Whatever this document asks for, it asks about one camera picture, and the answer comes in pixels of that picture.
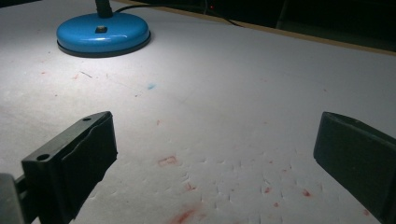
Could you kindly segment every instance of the white tabletop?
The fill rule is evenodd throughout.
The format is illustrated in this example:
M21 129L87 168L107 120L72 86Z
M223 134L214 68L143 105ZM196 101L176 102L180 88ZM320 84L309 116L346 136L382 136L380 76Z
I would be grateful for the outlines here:
M59 51L57 27L93 12L0 8L1 172L109 110L118 159L75 223L378 223L313 150L323 111L396 136L396 57L146 8L126 11L152 32L139 51Z

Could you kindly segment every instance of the blue lamp base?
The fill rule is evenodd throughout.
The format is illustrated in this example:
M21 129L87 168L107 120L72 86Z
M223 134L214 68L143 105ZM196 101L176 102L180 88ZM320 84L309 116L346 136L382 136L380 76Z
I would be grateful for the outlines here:
M57 30L61 51L85 58L119 56L141 49L150 40L147 23L139 17L114 13L111 18L98 14L75 17Z

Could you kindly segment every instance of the round blue base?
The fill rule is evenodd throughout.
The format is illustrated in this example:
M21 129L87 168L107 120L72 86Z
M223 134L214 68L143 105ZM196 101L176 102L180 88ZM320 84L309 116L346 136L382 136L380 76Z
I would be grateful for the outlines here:
M58 27L60 50L80 57L111 57L144 47L149 27L131 14L114 13L102 19L98 14L75 17Z

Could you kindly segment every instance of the lamp base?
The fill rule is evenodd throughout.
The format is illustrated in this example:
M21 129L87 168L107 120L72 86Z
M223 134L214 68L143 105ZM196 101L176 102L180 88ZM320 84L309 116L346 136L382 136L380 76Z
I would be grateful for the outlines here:
M144 20L131 14L114 13L111 18L98 14L75 17L58 27L58 47L78 57L104 58L141 49L150 40Z

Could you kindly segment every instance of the scratch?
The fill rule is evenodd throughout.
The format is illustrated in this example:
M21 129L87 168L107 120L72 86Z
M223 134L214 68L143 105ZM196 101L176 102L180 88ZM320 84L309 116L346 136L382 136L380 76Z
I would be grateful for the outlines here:
M86 74L85 72L81 72L81 71L79 71L79 72L82 73L82 74L84 74L84 75L87 76L87 77L92 78L90 75Z

